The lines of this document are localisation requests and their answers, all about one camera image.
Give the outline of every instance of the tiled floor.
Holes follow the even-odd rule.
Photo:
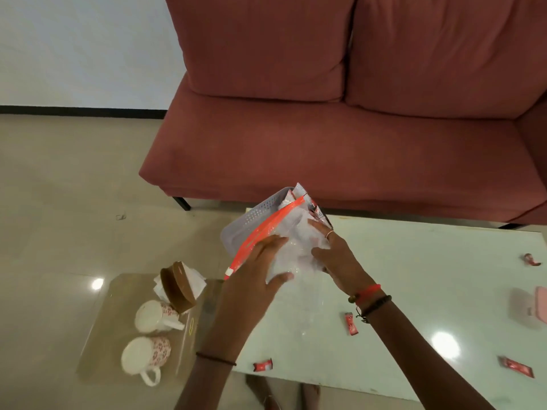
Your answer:
[[[184,212],[138,177],[160,121],[0,115],[0,408],[170,409],[179,389],[85,386],[79,354],[105,287],[123,272],[184,260],[220,277],[221,229],[242,205]],[[124,220],[117,220],[125,215]],[[103,290],[91,283],[105,279]],[[283,408],[297,385],[272,381]],[[221,409],[259,409],[233,374]],[[419,403],[324,389],[322,409],[411,410]]]

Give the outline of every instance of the red sofa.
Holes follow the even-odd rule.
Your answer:
[[[547,0],[166,1],[167,195],[547,224]]]

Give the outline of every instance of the hand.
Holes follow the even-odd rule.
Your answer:
[[[215,322],[201,349],[204,354],[236,361],[277,291],[294,278],[286,272],[266,284],[270,264],[287,241],[287,237],[277,235],[259,241],[247,261],[223,283]]]
[[[318,229],[324,236],[332,230],[315,220],[308,223]],[[335,232],[329,234],[330,249],[313,248],[311,254],[322,262],[334,283],[348,295],[355,295],[368,286],[375,284],[353,255],[346,241]]]

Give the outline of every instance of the mug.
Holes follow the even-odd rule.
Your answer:
[[[178,313],[168,303],[148,301],[143,303],[135,315],[135,327],[140,333],[153,331],[184,330],[184,324],[178,320]]]
[[[129,375],[140,374],[147,386],[160,383],[160,367],[165,364],[171,353],[171,345],[165,337],[137,337],[121,353],[121,368]],[[147,372],[154,373],[154,380]]]

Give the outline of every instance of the black beaded bracelet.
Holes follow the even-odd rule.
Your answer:
[[[369,320],[367,319],[367,316],[370,315],[375,310],[379,309],[382,305],[388,303],[391,300],[391,295],[386,295],[377,301],[373,302],[367,309],[361,310],[361,313],[357,314],[358,317],[362,318],[362,321],[365,324],[370,324]]]
[[[212,355],[207,355],[207,354],[204,354],[204,353],[199,352],[199,351],[196,352],[196,355],[200,358],[205,358],[206,360],[221,362],[222,364],[231,365],[232,367],[235,367],[237,365],[235,362],[228,361],[228,360],[225,360],[223,358],[213,357]]]

